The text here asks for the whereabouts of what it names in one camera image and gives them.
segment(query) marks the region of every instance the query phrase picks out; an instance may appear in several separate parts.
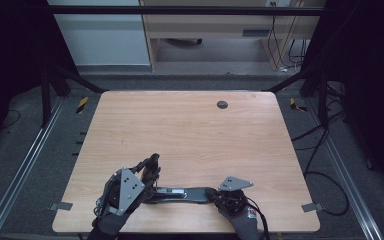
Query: wooden table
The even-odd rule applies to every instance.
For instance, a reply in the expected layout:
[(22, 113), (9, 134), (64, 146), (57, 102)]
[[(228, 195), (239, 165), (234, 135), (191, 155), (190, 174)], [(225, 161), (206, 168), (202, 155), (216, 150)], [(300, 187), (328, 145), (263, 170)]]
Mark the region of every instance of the wooden table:
[[(217, 102), (226, 101), (220, 109)], [(214, 187), (227, 176), (254, 183), (244, 189), (273, 232), (313, 232), (317, 214), (276, 97), (268, 92), (106, 92), (92, 119), (58, 210), (56, 232), (89, 232), (104, 184), (123, 166), (153, 153), (158, 186)], [(259, 220), (259, 229), (263, 229)], [(142, 204), (123, 232), (233, 232), (213, 204)]]

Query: wire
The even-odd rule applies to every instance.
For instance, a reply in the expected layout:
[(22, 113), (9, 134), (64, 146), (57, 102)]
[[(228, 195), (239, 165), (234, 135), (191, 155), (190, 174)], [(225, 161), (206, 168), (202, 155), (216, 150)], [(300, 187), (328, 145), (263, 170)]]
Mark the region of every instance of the wire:
[[(301, 45), (301, 54), (300, 55), (291, 55), (291, 52), (292, 52), (292, 48), (294, 47), (295, 45), (295, 39), (292, 40), (292, 44), (291, 44), (291, 47), (289, 48), (289, 51), (288, 51), (288, 58), (289, 58), (289, 61), (290, 62), (293, 62), (295, 64), (295, 68), (298, 66), (301, 66), (303, 63), (304, 63), (304, 57), (305, 57), (305, 50), (307, 48), (307, 40), (304, 39), (302, 40), (302, 45)], [(294, 59), (292, 58), (300, 58), (300, 61), (295, 61)]]
[[(338, 101), (338, 100), (334, 100), (334, 101), (330, 102), (330, 103), (327, 105), (327, 107), (329, 107), (329, 106), (330, 106), (331, 104), (333, 104), (333, 103), (340, 103), (340, 101)], [(344, 112), (344, 111), (339, 111), (338, 113), (336, 113), (336, 114), (332, 115), (331, 117), (329, 117), (329, 123), (335, 121), (335, 120), (336, 120), (336, 117), (337, 117), (337, 116), (340, 116), (343, 112)], [(307, 136), (307, 135), (313, 133), (314, 131), (316, 131), (317, 129), (319, 129), (321, 126), (322, 126), (322, 125), (320, 124), (320, 125), (318, 125), (318, 126), (312, 128), (312, 129), (310, 129), (310, 130), (307, 131), (306, 133), (304, 133), (304, 134), (302, 134), (302, 135), (300, 135), (300, 136), (298, 136), (298, 137), (292, 139), (292, 141), (301, 139), (301, 138), (303, 138), (303, 137), (305, 137), (305, 136)], [(329, 177), (328, 175), (326, 175), (326, 174), (324, 174), (324, 173), (321, 173), (321, 172), (318, 172), (318, 171), (309, 171), (310, 165), (311, 165), (311, 163), (312, 163), (313, 160), (314, 160), (314, 156), (316, 155), (317, 150), (318, 150), (319, 147), (325, 142), (325, 140), (327, 139), (328, 134), (329, 134), (329, 128), (327, 127), (327, 128), (325, 128), (325, 130), (323, 131), (322, 137), (320, 138), (319, 142), (317, 143), (317, 145), (316, 145), (315, 147), (304, 148), (304, 149), (296, 149), (296, 150), (308, 150), (308, 149), (314, 149), (313, 153), (311, 154), (310, 160), (308, 161), (308, 163), (307, 163), (307, 165), (306, 165), (306, 167), (305, 167), (305, 169), (304, 169), (304, 172), (303, 172), (303, 176), (304, 176), (304, 178), (306, 178), (308, 175), (311, 175), (311, 174), (313, 174), (313, 175), (323, 176), (323, 177), (327, 178), (329, 181), (331, 181), (333, 184), (335, 184), (335, 185), (339, 188), (339, 190), (342, 192), (342, 194), (343, 194), (343, 196), (344, 196), (344, 198), (345, 198), (345, 208), (344, 208), (342, 211), (340, 211), (340, 212), (333, 212), (333, 211), (330, 211), (330, 210), (325, 209), (324, 207), (323, 207), (323, 210), (322, 210), (323, 212), (325, 212), (325, 213), (328, 214), (328, 215), (338, 217), (338, 216), (343, 216), (343, 215), (345, 215), (345, 214), (348, 212), (348, 209), (349, 209), (350, 202), (349, 202), (349, 199), (348, 199), (348, 196), (347, 196), (345, 190), (342, 188), (342, 186), (341, 186), (337, 181), (335, 181), (335, 179)]]
[[(329, 117), (329, 121), (333, 122), (333, 120), (334, 120), (337, 116), (340, 116), (342, 113), (344, 113), (344, 111), (339, 111), (339, 112), (333, 114), (332, 116)], [(303, 134), (301, 134), (301, 135), (299, 135), (299, 136), (297, 136), (297, 137), (292, 138), (291, 141), (292, 141), (292, 142), (293, 142), (293, 141), (297, 141), (297, 140), (299, 140), (299, 139), (301, 139), (301, 138), (303, 138), (303, 137), (305, 137), (305, 136), (308, 136), (308, 135), (312, 134), (313, 132), (315, 132), (317, 129), (319, 129), (319, 128), (322, 127), (322, 126), (323, 126), (322, 124), (319, 124), (319, 125), (317, 125), (316, 127), (312, 128), (312, 129), (310, 129), (310, 130), (308, 130), (307, 132), (305, 132), (305, 133), (303, 133)]]
[(310, 168), (311, 162), (313, 161), (314, 156), (316, 155), (317, 150), (318, 150), (319, 147), (322, 145), (323, 139), (324, 139), (325, 137), (327, 137), (327, 134), (328, 134), (328, 133), (329, 133), (329, 129), (325, 129), (325, 130), (323, 131), (322, 137), (320, 138), (319, 142), (317, 143), (317, 145), (316, 145), (316, 147), (315, 147), (313, 153), (311, 154), (310, 161), (308, 161), (307, 166), (305, 167), (305, 170), (304, 170), (304, 177), (305, 177), (305, 175), (307, 175), (307, 172), (308, 172), (308, 169)]
[(4, 128), (7, 128), (7, 127), (10, 127), (10, 126), (14, 125), (21, 118), (21, 113), (19, 111), (17, 111), (17, 110), (8, 110), (8, 112), (16, 112), (16, 113), (18, 113), (17, 119), (15, 119), (12, 123), (10, 123), (10, 124), (8, 124), (6, 126), (1, 127), (1, 129), (4, 129)]
[(309, 174), (319, 175), (319, 176), (323, 176), (323, 177), (329, 179), (333, 184), (335, 184), (339, 188), (339, 190), (344, 195), (344, 198), (345, 198), (345, 208), (342, 211), (340, 211), (340, 212), (332, 212), (332, 211), (329, 211), (329, 210), (327, 210), (325, 208), (323, 208), (322, 211), (327, 213), (327, 214), (329, 214), (329, 215), (335, 216), (335, 217), (340, 217), (340, 216), (345, 215), (348, 212), (348, 209), (350, 207), (350, 200), (348, 199), (348, 196), (347, 196), (344, 188), (341, 187), (341, 185), (337, 181), (335, 181), (335, 179), (329, 177), (328, 175), (326, 175), (324, 173), (317, 172), (317, 171), (308, 171), (307, 174), (304, 176), (304, 178), (306, 176), (308, 176)]
[(245, 204), (248, 206), (248, 207), (251, 207), (252, 209), (254, 209), (255, 211), (258, 212), (258, 214), (260, 215), (260, 218), (261, 218), (261, 221), (263, 222), (263, 227), (264, 227), (264, 237), (266, 237), (267, 240), (270, 240), (270, 234), (269, 234), (269, 226), (267, 225), (267, 219), (266, 217), (264, 216), (264, 214), (260, 211), (260, 208), (258, 207), (257, 203), (254, 202), (252, 199), (248, 198), (247, 199), (251, 200), (255, 206), (253, 206), (252, 204), (248, 203), (248, 202), (245, 202)]
[(97, 217), (100, 217), (101, 216), (101, 211), (102, 211), (102, 207), (95, 207), (93, 209), (93, 213), (95, 214), (95, 216)]
[[(298, 6), (301, 6), (302, 1), (303, 1), (303, 0), (300, 0)], [(271, 7), (277, 7), (275, 2), (274, 2), (274, 3), (271, 3), (270, 6), (271, 6)], [(296, 17), (297, 17), (297, 16), (294, 16), (294, 19), (292, 20), (292, 23), (295, 22)], [(274, 59), (274, 55), (273, 55), (273, 53), (272, 53), (272, 51), (271, 51), (271, 48), (270, 48), (270, 39), (271, 39), (271, 35), (273, 34), (273, 37), (274, 37), (274, 40), (275, 40), (275, 43), (276, 43), (276, 47), (277, 47), (277, 53), (279, 54), (279, 60), (280, 60), (280, 63), (282, 63), (286, 68), (295, 67), (295, 71), (297, 71), (297, 70), (296, 70), (296, 64), (294, 64), (294, 65), (287, 65), (287, 64), (285, 64), (285, 63), (283, 62), (283, 60), (282, 60), (282, 55), (280, 54), (281, 51), (280, 51), (280, 47), (279, 47), (279, 42), (278, 42), (278, 40), (277, 40), (276, 32), (275, 32), (275, 30), (274, 30), (275, 21), (276, 21), (276, 15), (273, 15), (272, 27), (271, 27), (271, 31), (270, 31), (270, 34), (269, 34), (269, 37), (268, 37), (268, 41), (267, 41), (267, 45), (268, 45), (268, 48), (269, 48), (269, 53), (270, 53), (272, 59)], [(286, 39), (288, 39), (289, 35), (291, 34), (291, 32), (292, 32), (292, 27), (293, 27), (293, 24), (291, 24), (291, 26), (289, 27), (289, 31), (288, 31), (288, 34), (287, 34), (287, 36), (286, 36)], [(274, 65), (275, 65), (276, 69), (279, 69), (279, 66), (277, 65), (276, 61), (273, 60), (273, 63), (274, 63)]]
[(305, 151), (305, 150), (310, 150), (310, 149), (314, 149), (316, 147), (307, 147), (307, 148), (294, 148), (295, 151)]

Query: black cable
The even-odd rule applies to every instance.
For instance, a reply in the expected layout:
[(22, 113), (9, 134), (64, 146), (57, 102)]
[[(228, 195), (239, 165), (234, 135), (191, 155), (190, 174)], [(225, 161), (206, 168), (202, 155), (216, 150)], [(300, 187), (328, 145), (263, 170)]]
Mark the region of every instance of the black cable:
[(294, 148), (295, 151), (305, 151), (305, 150), (310, 150), (310, 149), (314, 149), (316, 148), (315, 146), (314, 147), (307, 147), (307, 148)]
[(314, 156), (316, 155), (317, 150), (319, 149), (321, 144), (327, 138), (328, 133), (329, 133), (329, 129), (328, 128), (323, 131), (322, 137), (320, 138), (320, 140), (317, 143), (313, 153), (311, 154), (310, 160), (308, 161), (307, 166), (305, 167), (303, 175), (304, 175), (304, 178), (306, 178), (308, 174), (316, 174), (316, 175), (324, 176), (325, 178), (329, 179), (333, 184), (335, 184), (341, 190), (342, 194), (344, 195), (345, 201), (346, 201), (344, 210), (342, 210), (340, 212), (332, 212), (332, 211), (329, 211), (327, 209), (323, 209), (323, 211), (326, 214), (329, 214), (329, 215), (332, 215), (332, 216), (343, 216), (343, 215), (345, 215), (348, 212), (349, 204), (350, 204), (348, 196), (347, 196), (345, 190), (340, 186), (340, 184), (337, 181), (335, 181), (333, 178), (329, 177), (328, 175), (326, 175), (324, 173), (321, 173), (321, 172), (317, 172), (317, 171), (308, 171), (312, 161), (314, 160)]
[[(273, 59), (273, 62), (274, 62), (274, 65), (275, 65), (276, 69), (279, 69), (279, 66), (277, 65), (276, 61), (274, 61), (274, 55), (273, 55), (273, 53), (272, 53), (272, 51), (271, 51), (271, 48), (270, 48), (270, 38), (271, 38), (271, 35), (273, 34), (273, 36), (274, 36), (274, 40), (275, 40), (275, 42), (276, 42), (276, 47), (277, 47), (277, 52), (278, 52), (278, 54), (279, 54), (279, 60), (280, 60), (280, 62), (281, 62), (286, 68), (294, 67), (294, 66), (289, 66), (289, 65), (285, 64), (285, 63), (282, 61), (282, 56), (281, 56), (281, 54), (280, 54), (279, 43), (278, 43), (278, 41), (277, 41), (276, 32), (274, 31), (275, 21), (276, 21), (276, 16), (273, 15), (272, 27), (271, 27), (271, 31), (270, 31), (270, 34), (269, 34), (269, 38), (268, 38), (268, 41), (267, 41), (267, 46), (268, 46), (268, 48), (269, 48), (269, 53), (270, 53), (270, 55), (271, 55), (271, 57), (272, 57), (272, 59)], [(292, 25), (291, 25), (291, 28), (289, 29), (288, 36), (289, 36), (289, 34), (291, 33), (291, 31), (292, 31)]]
[(340, 191), (342, 192), (342, 194), (344, 195), (344, 198), (345, 198), (345, 208), (344, 208), (342, 211), (340, 211), (340, 212), (332, 212), (332, 211), (329, 211), (329, 210), (327, 210), (327, 209), (325, 209), (325, 208), (323, 208), (322, 211), (325, 212), (325, 213), (327, 213), (327, 214), (329, 214), (329, 215), (335, 216), (335, 217), (340, 217), (340, 216), (345, 215), (345, 214), (348, 212), (348, 209), (349, 209), (349, 207), (350, 207), (350, 200), (348, 199), (348, 196), (347, 196), (347, 194), (346, 194), (344, 188), (341, 187), (341, 185), (340, 185), (337, 181), (335, 181), (335, 179), (329, 177), (328, 175), (326, 175), (326, 174), (324, 174), (324, 173), (317, 172), (317, 171), (308, 171), (307, 174), (304, 175), (304, 178), (305, 178), (306, 176), (308, 176), (309, 174), (320, 175), (320, 176), (323, 176), (323, 177), (329, 179), (333, 184), (335, 184), (335, 185), (339, 188), (339, 190), (340, 190)]
[(10, 126), (14, 125), (21, 118), (21, 113), (19, 111), (17, 111), (17, 110), (8, 110), (8, 112), (16, 112), (16, 113), (18, 113), (18, 117), (12, 123), (10, 123), (10, 124), (8, 124), (6, 126), (1, 127), (1, 129), (4, 129), (4, 128), (7, 128), (7, 127), (10, 127)]
[(301, 53), (301, 56), (302, 56), (301, 61), (304, 62), (304, 57), (307, 54), (306, 53), (306, 51), (307, 51), (307, 39), (304, 39), (302, 44), (304, 45), (304, 47), (302, 48), (304, 50), (304, 52)]
[(325, 137), (327, 137), (327, 133), (328, 133), (328, 132), (329, 132), (329, 129), (328, 129), (328, 128), (325, 129), (325, 130), (323, 131), (322, 137), (320, 138), (319, 142), (317, 143), (317, 145), (316, 145), (316, 147), (315, 147), (313, 153), (311, 154), (310, 160), (308, 161), (307, 166), (305, 167), (305, 170), (304, 170), (304, 177), (305, 177), (305, 175), (307, 175), (307, 172), (308, 172), (308, 169), (310, 168), (311, 162), (313, 161), (314, 156), (316, 155), (317, 150), (318, 150), (319, 147), (322, 145), (322, 141), (323, 141), (323, 139), (324, 139)]
[[(332, 121), (332, 119), (334, 119), (335, 117), (341, 115), (343, 112), (344, 111), (339, 111), (339, 112), (333, 114), (332, 116), (329, 117), (329, 121)], [(319, 129), (322, 126), (323, 126), (322, 124), (319, 124), (319, 125), (315, 126), (314, 128), (308, 130), (307, 132), (305, 132), (305, 133), (303, 133), (303, 134), (301, 134), (301, 135), (299, 135), (297, 137), (292, 138), (291, 141), (293, 142), (293, 141), (299, 140), (299, 139), (301, 139), (301, 138), (303, 138), (305, 136), (308, 136), (308, 135), (312, 134), (313, 132), (315, 132), (317, 129)]]
[[(291, 52), (292, 52), (292, 48), (294, 47), (295, 45), (295, 39), (292, 40), (292, 44), (291, 44), (291, 47), (289, 48), (289, 51), (288, 51), (288, 58), (289, 58), (289, 61), (290, 62), (293, 62), (294, 64), (296, 64), (297, 66), (301, 66), (303, 63), (304, 63), (304, 57), (305, 57), (305, 48), (307, 48), (307, 44), (306, 44), (306, 40), (304, 39), (302, 41), (302, 46), (301, 46), (301, 54), (300, 55), (291, 55)], [(294, 61), (292, 58), (300, 58), (301, 60), (300, 61)]]
[(260, 215), (260, 218), (261, 218), (261, 221), (263, 222), (263, 227), (264, 227), (264, 237), (267, 239), (267, 240), (270, 240), (270, 234), (269, 234), (269, 226), (267, 225), (267, 219), (266, 217), (264, 216), (264, 214), (260, 211), (260, 208), (258, 207), (257, 203), (255, 203), (252, 199), (250, 198), (247, 198), (249, 200), (251, 200), (255, 206), (253, 206), (252, 204), (248, 203), (248, 202), (245, 202), (245, 204), (248, 206), (248, 207), (251, 207), (252, 209), (254, 209), (255, 211), (258, 212), (258, 214)]

